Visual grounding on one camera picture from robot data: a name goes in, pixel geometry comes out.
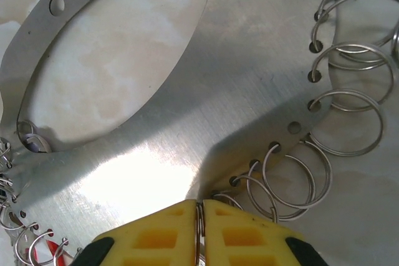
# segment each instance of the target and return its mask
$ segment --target metal plate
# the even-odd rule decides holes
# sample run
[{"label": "metal plate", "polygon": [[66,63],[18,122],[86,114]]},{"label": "metal plate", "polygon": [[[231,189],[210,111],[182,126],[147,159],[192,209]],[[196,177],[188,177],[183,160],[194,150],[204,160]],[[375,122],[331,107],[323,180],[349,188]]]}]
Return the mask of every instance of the metal plate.
[{"label": "metal plate", "polygon": [[[229,188],[229,178],[260,158],[269,143],[286,154],[322,117],[307,103],[331,89],[328,77],[310,83],[317,57],[309,51],[321,0],[208,0],[180,61],[156,94],[126,123],[74,150],[34,154],[16,134],[25,90],[40,59],[64,26],[91,0],[65,0],[59,17],[41,0],[4,55],[0,129],[11,142],[16,212],[24,223],[67,237],[67,250],[99,233],[184,198]],[[334,16],[320,40],[328,47]],[[327,62],[320,65],[327,74]],[[302,124],[302,134],[287,126]]]}]

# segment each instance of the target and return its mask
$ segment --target circular hole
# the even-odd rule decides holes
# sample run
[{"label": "circular hole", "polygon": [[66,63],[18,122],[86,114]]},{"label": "circular hole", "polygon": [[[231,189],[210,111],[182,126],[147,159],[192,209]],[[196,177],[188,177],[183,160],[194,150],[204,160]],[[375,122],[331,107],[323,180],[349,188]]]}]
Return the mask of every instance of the circular hole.
[{"label": "circular hole", "polygon": [[310,71],[309,74],[307,74],[307,79],[312,83],[317,83],[322,80],[322,74],[320,71],[316,70],[314,71],[314,78],[312,78],[312,71]]},{"label": "circular hole", "polygon": [[314,100],[312,100],[307,104],[307,109],[310,112],[318,112],[322,109],[322,104],[320,102],[314,103]]},{"label": "circular hole", "polygon": [[51,233],[51,234],[49,234],[49,237],[53,237],[53,236],[54,236],[54,233],[53,233],[52,229],[48,229],[47,231],[48,231],[49,233]]},{"label": "circular hole", "polygon": [[278,143],[276,141],[273,141],[272,143],[269,144],[269,150],[273,149],[275,146],[278,146],[278,147],[273,150],[273,153],[274,154],[280,153],[281,152],[281,145],[280,145],[280,143]]},{"label": "circular hole", "polygon": [[[320,19],[320,16],[319,16],[319,12],[315,12],[314,13],[314,21],[318,21]],[[321,22],[325,22],[325,21],[327,21],[329,19],[329,15],[328,14],[326,14],[326,15],[324,15],[324,17],[321,19]]]},{"label": "circular hole", "polygon": [[58,17],[62,14],[65,9],[65,1],[64,0],[50,0],[49,5],[50,13]]},{"label": "circular hole", "polygon": [[257,159],[251,160],[251,162],[249,163],[249,168],[253,167],[255,163],[260,163],[260,161]]},{"label": "circular hole", "polygon": [[323,43],[321,43],[321,41],[319,41],[319,40],[316,41],[316,45],[317,45],[317,49],[316,49],[315,45],[313,44],[313,42],[311,42],[309,44],[309,50],[312,53],[320,53],[323,50]]},{"label": "circular hole", "polygon": [[301,131],[302,131],[302,125],[297,121],[293,121],[288,125],[288,132],[291,134],[298,134]]},{"label": "circular hole", "polygon": [[240,180],[235,181],[236,179],[237,179],[237,176],[233,176],[230,178],[229,182],[230,182],[230,185],[232,185],[232,187],[238,187],[240,185]]}]

